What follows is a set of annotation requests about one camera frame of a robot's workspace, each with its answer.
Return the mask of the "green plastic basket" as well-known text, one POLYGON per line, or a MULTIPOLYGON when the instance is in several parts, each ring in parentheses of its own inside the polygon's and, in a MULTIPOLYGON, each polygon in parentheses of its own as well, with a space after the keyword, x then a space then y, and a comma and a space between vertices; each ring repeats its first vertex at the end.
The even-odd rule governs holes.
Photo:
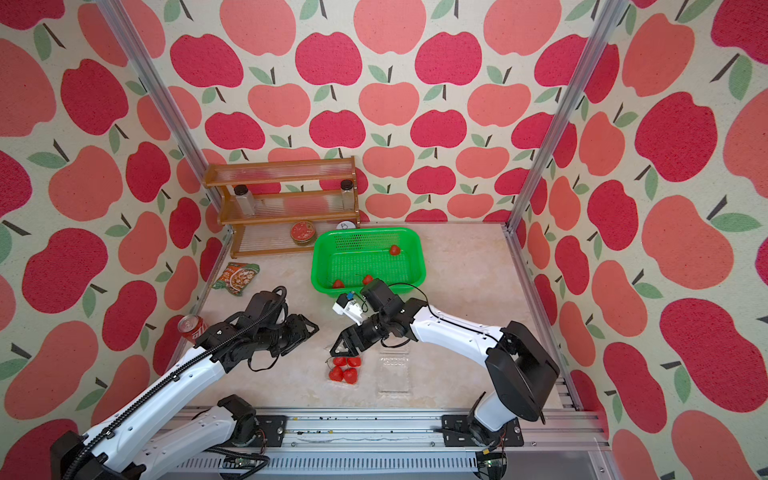
POLYGON ((315 242, 310 280, 320 293, 335 296, 360 292, 366 275, 380 279, 395 293, 423 284, 427 269, 419 235, 405 227, 334 230, 315 242), (389 254, 392 245, 401 249, 389 254), (334 289, 335 280, 345 287, 334 289))

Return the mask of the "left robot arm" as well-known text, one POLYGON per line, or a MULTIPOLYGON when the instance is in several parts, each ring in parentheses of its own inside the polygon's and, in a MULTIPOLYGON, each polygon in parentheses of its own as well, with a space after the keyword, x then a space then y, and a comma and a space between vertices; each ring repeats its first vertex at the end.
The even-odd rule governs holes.
POLYGON ((255 408, 236 394, 188 423, 160 435, 190 400, 257 352, 273 360, 318 332, 302 314, 290 313, 287 289, 253 295, 245 310, 208 327, 193 348, 135 399, 83 434, 65 432, 50 449, 54 479, 157 479, 189 458, 228 446, 268 444, 255 408))

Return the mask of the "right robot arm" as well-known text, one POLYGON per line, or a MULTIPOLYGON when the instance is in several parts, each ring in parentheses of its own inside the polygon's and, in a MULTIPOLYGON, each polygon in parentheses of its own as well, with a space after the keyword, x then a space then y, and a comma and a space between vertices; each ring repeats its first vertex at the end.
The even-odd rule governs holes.
POLYGON ((340 294, 333 311, 350 319, 330 350, 333 357, 356 357, 394 336, 408 342, 437 345, 469 359, 487 371, 493 392, 481 394, 466 420, 475 437, 490 436, 522 419, 545 423, 544 407, 560 377, 560 369, 522 323, 488 326, 449 315, 423 297, 402 299, 376 280, 362 289, 340 294))

